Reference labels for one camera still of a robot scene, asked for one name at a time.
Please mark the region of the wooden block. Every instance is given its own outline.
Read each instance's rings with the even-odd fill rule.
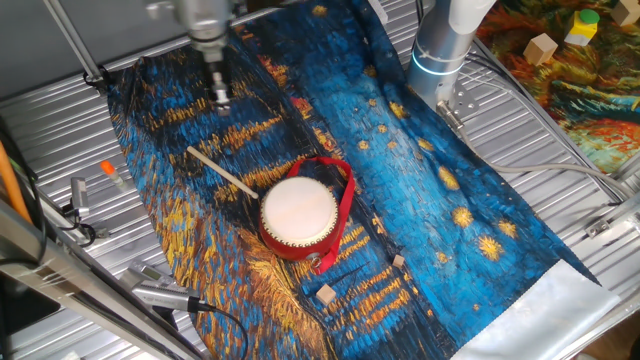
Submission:
[[[393,258],[393,266],[398,269],[402,269],[402,265],[404,265],[404,258],[400,255],[396,255],[396,257]]]
[[[620,0],[611,10],[611,17],[620,26],[631,25],[640,18],[638,0]]]
[[[336,292],[333,291],[331,286],[324,284],[316,293],[316,297],[324,304],[324,306],[327,306],[336,298]]]
[[[529,45],[524,50],[524,57],[531,64],[538,66],[551,59],[557,48],[558,44],[549,35],[542,34],[529,41]]]

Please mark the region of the drumstick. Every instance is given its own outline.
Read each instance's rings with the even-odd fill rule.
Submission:
[[[211,161],[211,159],[206,157],[203,153],[201,153],[200,151],[198,151],[195,148],[193,148],[193,146],[189,146],[187,148],[187,151],[190,152],[193,156],[195,156],[198,159],[200,159],[200,161],[202,161],[208,167],[212,168],[215,172],[220,174],[220,176],[222,176],[223,178],[231,181],[231,183],[233,185],[239,187],[240,190],[242,190],[242,191],[246,192],[247,194],[249,194],[252,198],[254,198],[254,199],[258,198],[258,194],[256,194],[253,190],[249,189],[249,187],[247,185],[242,183],[242,181],[238,180],[238,178],[236,178],[235,176],[233,176],[233,175],[229,174],[228,172],[226,172],[223,168],[221,168],[220,166],[218,166],[218,164],[216,164],[213,161]]]

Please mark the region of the painted tablecloth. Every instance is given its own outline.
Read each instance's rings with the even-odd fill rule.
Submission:
[[[366,1],[307,1],[239,26],[226,53],[229,116],[207,101],[195,51],[113,74],[113,125],[178,282],[239,317],[256,359],[447,359],[559,259],[586,268],[410,88]],[[337,263],[315,275],[257,235],[264,195],[317,155],[351,164],[357,191]],[[306,164],[338,196],[333,168]],[[393,267],[396,254],[403,269]],[[322,305],[324,284],[336,299]],[[241,333],[194,317],[216,356]]]

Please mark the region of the metal robot arm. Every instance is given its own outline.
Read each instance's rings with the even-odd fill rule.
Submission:
[[[167,0],[147,2],[147,11],[157,18],[162,9],[171,9],[191,38],[191,46],[202,54],[203,70],[211,100],[228,113],[231,105],[231,78],[223,49],[227,46],[231,9],[229,0]]]
[[[455,92],[476,30],[496,0],[436,0],[413,45],[408,82],[434,110]]]

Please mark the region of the red ribbon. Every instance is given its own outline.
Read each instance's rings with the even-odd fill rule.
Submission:
[[[297,176],[298,170],[300,170],[300,165],[302,165],[305,161],[317,161],[322,165],[337,165],[345,173],[347,173],[347,186],[344,189],[344,195],[342,196],[342,201],[340,202],[340,206],[338,207],[338,239],[331,245],[329,252],[322,258],[320,262],[320,266],[316,269],[316,274],[320,275],[323,272],[327,271],[336,262],[338,258],[338,252],[340,250],[340,240],[342,239],[342,233],[344,232],[344,227],[347,224],[347,219],[349,218],[349,211],[351,210],[351,203],[353,202],[353,192],[356,188],[356,183],[353,181],[353,173],[351,172],[351,166],[346,162],[338,159],[332,159],[329,157],[314,157],[310,159],[302,159],[296,161],[293,164],[293,167],[287,174],[287,177]]]

